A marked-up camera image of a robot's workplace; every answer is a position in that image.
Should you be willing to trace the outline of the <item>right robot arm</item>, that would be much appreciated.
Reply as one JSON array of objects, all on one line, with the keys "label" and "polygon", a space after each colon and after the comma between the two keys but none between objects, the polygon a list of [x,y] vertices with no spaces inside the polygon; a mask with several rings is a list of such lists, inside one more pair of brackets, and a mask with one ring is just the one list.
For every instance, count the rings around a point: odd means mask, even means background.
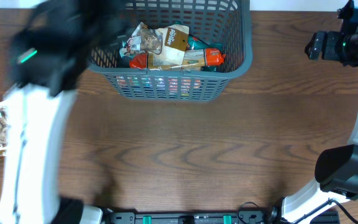
[{"label": "right robot arm", "polygon": [[[353,1],[337,11],[339,31],[316,32],[305,47],[311,60],[336,61],[358,67],[358,7]],[[279,200],[266,223],[311,223],[333,206],[358,200],[358,110],[346,145],[323,151],[316,162],[314,177],[293,195]]]}]

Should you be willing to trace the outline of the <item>Kleenex tissue multipack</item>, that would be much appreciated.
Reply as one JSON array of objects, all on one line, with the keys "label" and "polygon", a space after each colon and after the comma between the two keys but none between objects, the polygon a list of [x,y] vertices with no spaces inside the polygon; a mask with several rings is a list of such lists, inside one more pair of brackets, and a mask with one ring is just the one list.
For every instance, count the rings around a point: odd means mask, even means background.
[{"label": "Kleenex tissue multipack", "polygon": [[147,76],[114,76],[114,86],[124,96],[134,98],[188,98],[191,90],[201,90],[203,80]]}]

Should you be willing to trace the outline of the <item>green Nescafe coffee bag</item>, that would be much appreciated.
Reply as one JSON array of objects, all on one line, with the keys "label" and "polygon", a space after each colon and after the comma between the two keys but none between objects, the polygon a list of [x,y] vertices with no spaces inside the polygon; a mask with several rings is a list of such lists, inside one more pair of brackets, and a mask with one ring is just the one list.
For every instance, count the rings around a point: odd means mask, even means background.
[{"label": "green Nescafe coffee bag", "polygon": [[206,44],[196,37],[189,35],[184,60],[195,63],[196,68],[205,72],[217,72],[224,63],[225,54],[221,44]]}]

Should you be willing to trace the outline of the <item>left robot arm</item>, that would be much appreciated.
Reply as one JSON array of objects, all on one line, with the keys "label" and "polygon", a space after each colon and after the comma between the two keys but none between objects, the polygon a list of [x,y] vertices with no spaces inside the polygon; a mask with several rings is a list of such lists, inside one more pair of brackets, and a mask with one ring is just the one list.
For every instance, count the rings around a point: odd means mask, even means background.
[{"label": "left robot arm", "polygon": [[126,33],[124,1],[44,1],[9,44],[0,223],[105,223],[109,210],[59,194],[68,117],[91,51]]}]

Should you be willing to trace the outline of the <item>red orange biscuit pack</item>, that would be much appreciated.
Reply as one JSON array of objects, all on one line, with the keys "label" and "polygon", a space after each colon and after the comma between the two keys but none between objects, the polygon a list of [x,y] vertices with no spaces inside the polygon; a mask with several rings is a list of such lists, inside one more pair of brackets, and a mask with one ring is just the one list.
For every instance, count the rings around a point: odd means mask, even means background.
[{"label": "red orange biscuit pack", "polygon": [[219,66],[224,62],[225,55],[215,48],[187,50],[182,64],[176,65],[158,59],[152,54],[138,54],[130,62],[131,68],[149,70],[195,70],[207,66]]}]

